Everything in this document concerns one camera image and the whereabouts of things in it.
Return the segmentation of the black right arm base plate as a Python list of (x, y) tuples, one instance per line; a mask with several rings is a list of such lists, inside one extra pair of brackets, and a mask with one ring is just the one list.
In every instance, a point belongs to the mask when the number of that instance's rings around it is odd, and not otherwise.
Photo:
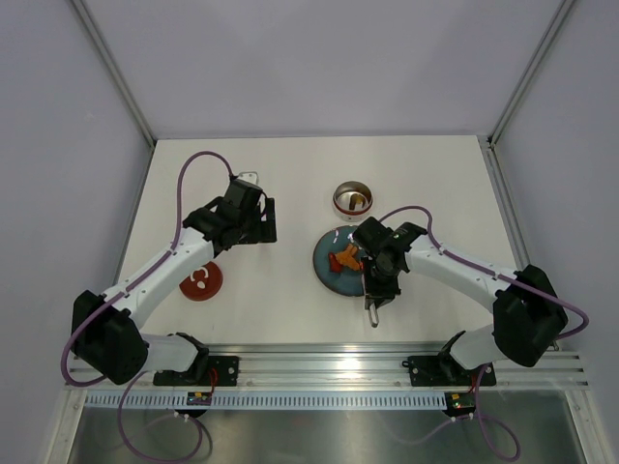
[(466, 370), (438, 355), (410, 356), (400, 364), (407, 370), (412, 387), (474, 387), (480, 369)]

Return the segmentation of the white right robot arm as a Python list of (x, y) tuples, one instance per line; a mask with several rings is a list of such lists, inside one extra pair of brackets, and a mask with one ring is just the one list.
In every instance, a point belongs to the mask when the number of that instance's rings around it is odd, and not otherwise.
[(510, 360), (534, 366), (566, 328), (568, 316), (541, 269), (503, 272), (489, 264), (448, 251), (429, 228), (411, 222), (397, 229), (369, 217), (352, 234), (362, 260), (365, 308), (372, 325), (378, 310), (401, 290), (402, 273), (433, 278), (486, 309), (492, 322), (450, 338), (431, 366), (451, 383), (460, 383), (481, 367)]

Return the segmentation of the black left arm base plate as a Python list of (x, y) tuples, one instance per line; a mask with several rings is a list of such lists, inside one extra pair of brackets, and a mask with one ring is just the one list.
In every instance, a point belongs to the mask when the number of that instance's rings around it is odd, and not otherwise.
[(184, 372), (164, 370), (153, 377), (157, 387), (235, 387), (240, 359), (236, 356), (208, 355), (196, 358)]

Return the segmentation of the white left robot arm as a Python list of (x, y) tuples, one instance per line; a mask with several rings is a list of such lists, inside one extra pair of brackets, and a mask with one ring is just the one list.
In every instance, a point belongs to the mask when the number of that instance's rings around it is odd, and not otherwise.
[(196, 386), (209, 377), (209, 348), (186, 333), (142, 328), (168, 295), (203, 265), (239, 245), (277, 239), (275, 200), (232, 177), (224, 195), (184, 218), (172, 242), (123, 283), (74, 301), (69, 352), (115, 385), (152, 371), (160, 386)]

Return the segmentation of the red round lunch box lid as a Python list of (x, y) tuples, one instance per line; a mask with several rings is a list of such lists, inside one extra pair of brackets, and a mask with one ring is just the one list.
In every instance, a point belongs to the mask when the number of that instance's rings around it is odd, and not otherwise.
[(188, 300), (205, 302), (219, 293), (222, 284), (221, 268), (214, 262), (209, 262), (185, 278), (179, 284), (179, 289)]

